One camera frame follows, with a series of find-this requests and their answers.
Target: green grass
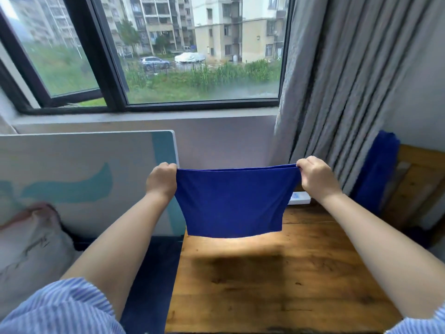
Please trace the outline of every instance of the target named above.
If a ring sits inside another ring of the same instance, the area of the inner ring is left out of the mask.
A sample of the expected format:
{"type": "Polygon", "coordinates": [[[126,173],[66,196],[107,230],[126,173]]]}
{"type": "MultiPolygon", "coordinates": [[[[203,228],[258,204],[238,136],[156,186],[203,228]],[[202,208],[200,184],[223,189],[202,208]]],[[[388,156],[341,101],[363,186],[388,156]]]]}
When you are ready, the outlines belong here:
{"type": "MultiPolygon", "coordinates": [[[[49,93],[61,95],[97,88],[91,67],[83,51],[66,47],[25,44],[25,50],[39,73],[49,93]]],[[[173,60],[172,56],[160,58],[173,60]]],[[[242,86],[279,81],[281,62],[265,60],[243,66],[226,63],[217,68],[203,67],[189,72],[146,73],[138,58],[121,59],[125,79],[130,91],[130,103],[162,103],[175,101],[206,100],[210,92],[225,86],[242,86]]],[[[81,106],[105,106],[103,98],[78,103],[81,106]]]]}

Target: blue towel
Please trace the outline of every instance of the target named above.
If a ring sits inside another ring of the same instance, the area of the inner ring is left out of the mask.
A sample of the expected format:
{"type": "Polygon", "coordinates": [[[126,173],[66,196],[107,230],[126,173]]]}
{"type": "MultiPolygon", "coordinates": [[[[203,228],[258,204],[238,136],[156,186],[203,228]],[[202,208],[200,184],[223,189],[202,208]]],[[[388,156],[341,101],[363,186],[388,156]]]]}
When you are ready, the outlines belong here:
{"type": "Polygon", "coordinates": [[[395,134],[380,131],[366,156],[351,198],[368,211],[379,215],[386,184],[397,164],[400,140],[395,134]]]}
{"type": "Polygon", "coordinates": [[[281,231],[301,181],[295,164],[245,169],[178,169],[176,199],[190,236],[241,238],[281,231]]]}

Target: striped sleeve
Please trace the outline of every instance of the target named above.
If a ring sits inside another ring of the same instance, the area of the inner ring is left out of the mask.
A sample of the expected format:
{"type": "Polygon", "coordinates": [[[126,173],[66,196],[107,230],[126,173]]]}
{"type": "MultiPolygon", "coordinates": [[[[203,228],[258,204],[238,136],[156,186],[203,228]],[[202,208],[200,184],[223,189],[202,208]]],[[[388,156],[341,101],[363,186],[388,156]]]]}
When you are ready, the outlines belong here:
{"type": "Polygon", "coordinates": [[[445,334],[445,303],[431,319],[405,318],[387,334],[445,334]]]}
{"type": "Polygon", "coordinates": [[[84,278],[71,278],[35,292],[0,323],[0,333],[125,334],[125,331],[98,288],[84,278]]]}

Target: wooden desk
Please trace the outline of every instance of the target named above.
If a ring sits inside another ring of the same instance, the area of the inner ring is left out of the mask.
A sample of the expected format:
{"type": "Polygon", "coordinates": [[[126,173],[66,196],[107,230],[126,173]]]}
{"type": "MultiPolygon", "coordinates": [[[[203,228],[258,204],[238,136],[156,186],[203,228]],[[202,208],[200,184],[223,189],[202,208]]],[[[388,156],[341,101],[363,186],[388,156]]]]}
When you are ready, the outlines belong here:
{"type": "Polygon", "coordinates": [[[283,231],[184,237],[166,332],[381,333],[401,320],[320,206],[288,207],[283,231]]]}

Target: gray curtain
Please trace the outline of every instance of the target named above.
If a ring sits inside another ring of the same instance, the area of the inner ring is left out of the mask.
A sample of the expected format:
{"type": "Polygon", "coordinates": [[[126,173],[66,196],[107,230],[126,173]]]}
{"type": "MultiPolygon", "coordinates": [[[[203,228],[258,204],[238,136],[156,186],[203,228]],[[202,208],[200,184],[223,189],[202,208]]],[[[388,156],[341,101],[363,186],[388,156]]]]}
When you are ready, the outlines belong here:
{"type": "Polygon", "coordinates": [[[270,162],[314,155],[349,194],[444,0],[297,0],[270,162]]]}

